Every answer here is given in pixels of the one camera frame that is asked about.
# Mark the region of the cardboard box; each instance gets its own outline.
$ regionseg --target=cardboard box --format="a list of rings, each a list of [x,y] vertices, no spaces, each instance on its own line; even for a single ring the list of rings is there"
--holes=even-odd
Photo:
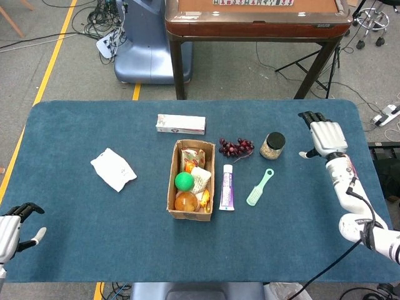
[[[160,133],[206,133],[206,117],[180,116],[176,114],[159,114],[156,124]]]
[[[181,150],[183,148],[199,148],[203,149],[206,153],[205,170],[211,172],[211,179],[207,183],[207,189],[210,192],[210,208],[209,213],[206,212],[188,212],[175,210],[175,196],[178,190],[175,186],[175,177],[179,173],[181,165]],[[172,152],[171,171],[169,173],[168,184],[168,197],[167,197],[167,211],[172,214],[176,219],[188,219],[197,221],[210,221],[211,214],[213,213],[214,204],[214,162],[215,162],[215,144],[204,141],[197,141],[193,139],[181,139],[175,143],[174,151]]]

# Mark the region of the robotic hand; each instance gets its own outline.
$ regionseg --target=robotic hand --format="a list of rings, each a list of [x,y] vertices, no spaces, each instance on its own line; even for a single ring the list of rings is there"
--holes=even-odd
[[[346,150],[348,144],[340,125],[311,111],[299,114],[310,129],[314,148],[300,152],[302,158],[321,156],[327,159],[326,169],[332,179],[340,205],[349,214],[339,221],[342,236],[351,242],[361,242],[373,251],[400,264],[400,232],[388,225],[374,211],[364,192],[357,172]]]
[[[22,252],[39,244],[46,233],[46,227],[42,227],[30,241],[19,242],[22,224],[34,211],[44,214],[44,210],[36,204],[25,203],[11,208],[0,217],[0,292],[6,279],[7,271],[4,269],[6,263],[14,257],[16,252]]]

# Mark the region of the brown table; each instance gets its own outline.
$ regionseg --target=brown table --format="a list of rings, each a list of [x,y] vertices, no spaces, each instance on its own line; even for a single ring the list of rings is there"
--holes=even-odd
[[[295,99],[304,99],[353,21],[346,0],[294,0],[292,6],[222,6],[166,0],[176,98],[186,98],[181,44],[186,41],[318,43],[321,50]]]

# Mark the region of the grapes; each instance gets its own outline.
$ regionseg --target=grapes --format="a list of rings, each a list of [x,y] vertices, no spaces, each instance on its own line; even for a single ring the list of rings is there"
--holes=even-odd
[[[237,139],[237,144],[226,141],[223,137],[219,139],[219,143],[221,147],[219,147],[218,151],[226,157],[239,157],[238,159],[246,158],[253,153],[254,149],[253,141],[241,139],[240,137]]]

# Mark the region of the blue machine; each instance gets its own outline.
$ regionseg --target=blue machine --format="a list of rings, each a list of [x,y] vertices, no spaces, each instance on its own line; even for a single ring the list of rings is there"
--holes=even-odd
[[[123,19],[122,0],[117,8]],[[114,62],[118,80],[127,83],[173,84],[173,66],[165,28],[165,0],[125,0],[126,42],[119,46]],[[193,71],[193,43],[182,44],[184,81]]]
[[[265,300],[261,282],[132,284],[132,300]]]

